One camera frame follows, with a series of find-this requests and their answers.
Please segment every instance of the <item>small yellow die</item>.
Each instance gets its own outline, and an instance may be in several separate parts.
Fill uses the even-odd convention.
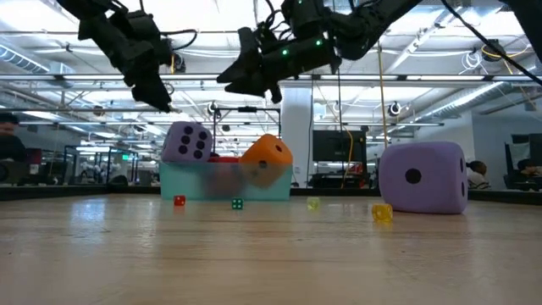
[[[320,198],[318,197],[307,198],[307,208],[310,210],[315,210],[315,209],[320,208]]]
[[[389,204],[374,204],[373,219],[377,222],[391,222],[393,219],[393,208]]]

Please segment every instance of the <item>white column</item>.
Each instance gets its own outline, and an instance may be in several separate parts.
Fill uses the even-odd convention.
[[[311,123],[312,90],[310,88],[284,89],[281,103],[282,139],[294,155],[294,177],[299,187],[307,187],[314,169],[312,161]]]

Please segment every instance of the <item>purple die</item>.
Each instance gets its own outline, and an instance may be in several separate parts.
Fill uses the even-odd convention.
[[[460,214],[468,188],[463,150],[447,141],[389,147],[380,159],[379,186],[396,211]]]
[[[174,122],[163,142],[164,162],[207,162],[213,148],[213,136],[193,122]]]

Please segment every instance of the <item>computer monitor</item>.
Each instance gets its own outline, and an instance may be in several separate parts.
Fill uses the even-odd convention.
[[[350,131],[354,146],[351,162],[367,162],[365,131]],[[346,131],[315,130],[312,134],[312,159],[315,162],[348,162],[351,139]]]

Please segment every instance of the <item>teal bin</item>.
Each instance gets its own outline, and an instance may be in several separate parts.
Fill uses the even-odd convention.
[[[291,165],[280,164],[173,164],[160,163],[163,200],[184,195],[187,200],[287,201],[290,199]]]

